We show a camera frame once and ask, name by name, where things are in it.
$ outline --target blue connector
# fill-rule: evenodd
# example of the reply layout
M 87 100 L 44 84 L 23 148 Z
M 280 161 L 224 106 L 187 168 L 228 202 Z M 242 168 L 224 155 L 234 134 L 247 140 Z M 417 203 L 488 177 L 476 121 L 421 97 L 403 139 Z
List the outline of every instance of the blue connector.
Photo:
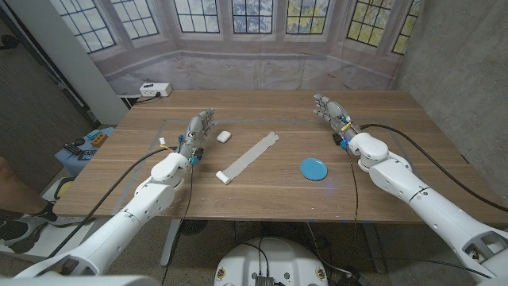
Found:
M 346 143 L 345 140 L 341 141 L 341 147 L 342 149 L 346 150 L 348 148 L 348 143 Z
M 197 164 L 198 158 L 196 156 L 189 158 L 189 163 L 191 164 Z

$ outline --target window pane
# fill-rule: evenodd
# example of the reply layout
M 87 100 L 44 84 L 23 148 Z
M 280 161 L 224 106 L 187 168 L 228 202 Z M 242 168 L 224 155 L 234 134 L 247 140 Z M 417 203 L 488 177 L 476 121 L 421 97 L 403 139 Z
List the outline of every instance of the window pane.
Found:
M 260 15 L 263 16 L 271 16 L 271 12 L 273 10 L 273 1 L 272 0 L 260 0 Z
M 125 11 L 124 6 L 120 4 L 114 4 L 114 9 L 117 11 L 118 16 L 121 21 L 128 21 L 129 15 L 127 15 L 127 11 Z
M 259 0 L 246 0 L 247 2 L 247 15 L 255 16 L 260 14 L 260 2 Z
M 360 30 L 360 36 L 358 37 L 358 41 L 368 43 L 369 38 L 371 37 L 372 27 L 369 25 L 362 25 L 362 29 Z
M 312 29 L 310 33 L 323 33 L 325 28 L 325 19 L 323 17 L 314 17 L 312 20 Z
M 178 14 L 190 14 L 189 4 L 187 0 L 175 0 L 176 12 Z
M 182 32 L 220 32 L 215 0 L 174 0 L 174 2 Z M 235 9 L 238 13 L 242 13 L 243 9 L 240 1 L 233 1 L 233 11 Z
M 103 45 L 111 46 L 114 44 L 113 39 L 111 39 L 110 32 L 108 32 L 108 29 L 100 29 L 95 31 L 97 34 L 98 39 L 102 42 Z
M 146 27 L 149 35 L 158 33 L 156 24 L 153 22 L 151 17 L 143 19 L 143 23 L 144 23 L 144 27 Z
M 310 25 L 312 23 L 311 17 L 301 17 L 300 18 L 300 30 L 298 33 L 310 33 Z
M 378 28 L 374 28 L 372 30 L 371 39 L 369 40 L 368 43 L 377 47 L 379 42 L 381 41 L 381 37 L 382 36 L 383 36 L 383 30 L 382 29 L 378 29 Z
M 183 32 L 194 32 L 194 25 L 192 24 L 191 16 L 180 15 L 179 20 Z
M 245 15 L 244 0 L 233 0 L 233 15 Z
M 260 18 L 260 33 L 271 33 L 271 17 Z
M 299 17 L 288 17 L 287 18 L 287 29 L 286 33 L 298 33 Z
M 404 35 L 398 36 L 397 43 L 395 44 L 395 47 L 394 47 L 394 52 L 404 54 L 404 52 L 406 51 L 407 42 L 409 40 L 410 40 L 410 38 L 406 37 Z
M 201 0 L 189 0 L 190 13 L 193 15 L 201 14 L 203 15 L 203 7 Z
M 83 34 L 83 38 L 92 52 L 102 49 L 101 42 L 98 40 L 97 36 L 95 36 L 94 32 Z
M 358 22 L 352 22 L 351 27 L 349 28 L 348 38 L 353 40 L 358 40 L 358 35 L 360 35 L 360 30 L 362 25 Z
M 356 4 L 355 14 L 352 16 L 352 19 L 362 22 L 365 17 L 365 12 L 367 12 L 367 7 L 368 6 L 363 3 Z
M 247 32 L 248 33 L 259 33 L 259 17 L 247 17 Z
M 142 18 L 151 17 L 150 10 L 148 9 L 148 5 L 145 0 L 134 0 L 136 4 L 137 11 L 141 15 Z
M 206 15 L 217 15 L 217 7 L 215 6 L 215 0 L 202 0 L 203 9 Z
M 134 5 L 134 2 L 123 2 L 122 3 L 125 7 L 125 10 L 127 11 L 127 14 L 129 15 L 131 20 L 136 20 L 141 18 L 140 14 L 137 12 L 137 8 Z
M 134 28 L 136 28 L 137 34 L 140 35 L 140 37 L 148 35 L 148 32 L 146 28 L 144 27 L 142 20 L 135 20 L 133 21 Z
M 416 17 L 407 16 L 406 21 L 404 22 L 404 26 L 402 27 L 401 34 L 409 36 L 411 35 L 411 31 L 414 27 L 414 22 L 416 21 Z
M 232 1 L 234 32 L 271 33 L 271 17 L 272 17 L 271 13 L 273 10 L 272 0 L 240 0 L 240 1 L 241 2 L 239 2 L 238 0 Z M 242 14 L 247 14 L 247 17 L 237 17 L 237 15 Z
M 129 34 L 129 37 L 131 39 L 136 39 L 137 37 L 139 37 L 136 28 L 134 28 L 134 25 L 131 21 L 125 22 L 124 27 L 127 30 L 127 33 Z
M 326 16 L 326 10 L 328 9 L 328 0 L 317 0 L 316 8 L 314 9 L 314 16 Z
M 288 1 L 286 33 L 323 33 L 329 0 Z
M 99 15 L 97 9 L 87 10 L 84 12 L 85 16 L 87 17 L 88 21 L 92 25 L 92 29 L 102 29 L 106 27 L 104 22 L 102 21 L 101 15 Z
M 194 23 L 195 32 L 206 32 L 206 23 L 204 16 L 192 15 L 192 22 Z
M 219 32 L 219 23 L 217 20 L 217 16 L 205 16 L 206 20 L 206 28 L 208 29 L 208 32 Z
M 312 17 L 314 13 L 314 0 L 302 1 L 302 16 Z
M 302 8 L 302 0 L 289 0 L 287 6 L 287 16 L 300 16 L 300 9 Z
M 393 0 L 361 0 L 357 2 L 348 39 L 377 47 L 390 18 Z
M 114 8 L 131 39 L 159 33 L 146 0 L 117 0 Z
M 245 16 L 233 16 L 235 33 L 247 32 L 247 19 Z
M 92 0 L 78 0 L 78 5 L 82 10 L 95 8 L 95 5 L 92 2 Z
M 80 33 L 87 33 L 92 30 L 92 27 L 88 24 L 87 18 L 83 12 L 71 14 L 71 19 L 76 24 L 76 27 L 78 27 Z
M 413 31 L 414 24 L 416 23 L 416 20 L 418 18 L 418 13 L 420 12 L 420 5 L 421 0 L 413 0 L 413 3 L 411 3 L 410 10 L 408 11 L 408 14 L 406 16 L 404 25 L 400 30 L 393 52 L 402 55 L 404 54 L 404 52 L 406 52 L 407 43 L 410 40 L 411 32 Z

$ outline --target white power strip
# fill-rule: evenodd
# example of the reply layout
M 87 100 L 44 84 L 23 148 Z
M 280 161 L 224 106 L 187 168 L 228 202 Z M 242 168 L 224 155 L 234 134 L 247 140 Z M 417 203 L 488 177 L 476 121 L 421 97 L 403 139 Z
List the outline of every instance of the white power strip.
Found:
M 141 96 L 148 97 L 156 96 L 157 92 L 160 92 L 160 96 L 169 96 L 172 90 L 169 83 L 143 83 L 140 87 Z

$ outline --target floor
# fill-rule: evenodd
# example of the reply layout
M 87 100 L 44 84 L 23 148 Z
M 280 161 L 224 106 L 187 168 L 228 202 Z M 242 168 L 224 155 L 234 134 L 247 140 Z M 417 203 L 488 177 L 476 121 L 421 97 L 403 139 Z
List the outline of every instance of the floor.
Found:
M 109 270 L 110 275 L 139 274 L 162 281 L 164 268 L 160 253 L 170 220 L 154 218 L 145 225 Z M 209 221 L 199 234 L 179 236 L 164 285 L 211 285 L 219 261 L 239 243 L 263 234 L 280 236 L 308 245 L 310 234 L 301 222 L 235 222 Z M 364 236 L 353 224 L 313 223 L 316 237 L 331 245 L 321 255 L 337 267 L 348 265 L 357 269 L 370 285 L 474 285 L 463 270 L 417 261 L 387 260 L 388 273 L 374 271 L 367 256 Z M 416 257 L 459 264 L 458 260 L 427 226 L 377 226 L 385 257 Z M 0 275 L 14 276 L 31 264 L 0 255 Z M 338 280 L 340 275 L 332 274 Z

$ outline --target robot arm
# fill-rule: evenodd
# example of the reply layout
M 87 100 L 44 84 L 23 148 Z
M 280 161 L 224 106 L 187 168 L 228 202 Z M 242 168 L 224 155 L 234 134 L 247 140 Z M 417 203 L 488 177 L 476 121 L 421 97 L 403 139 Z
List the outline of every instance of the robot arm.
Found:
M 102 275 L 117 259 L 139 229 L 151 218 L 166 210 L 183 186 L 183 174 L 201 159 L 201 145 L 214 126 L 214 109 L 208 109 L 190 120 L 180 138 L 180 146 L 151 170 L 134 198 L 82 245 L 37 263 L 15 278 L 61 275 Z
M 314 98 L 319 108 L 314 113 L 330 122 L 343 147 L 360 156 L 358 165 L 377 187 L 407 203 L 466 267 L 492 278 L 507 276 L 507 232 L 475 220 L 418 179 L 405 159 L 389 152 L 381 140 L 361 132 L 344 107 L 320 94 Z M 472 276 L 478 283 L 487 280 L 475 273 Z

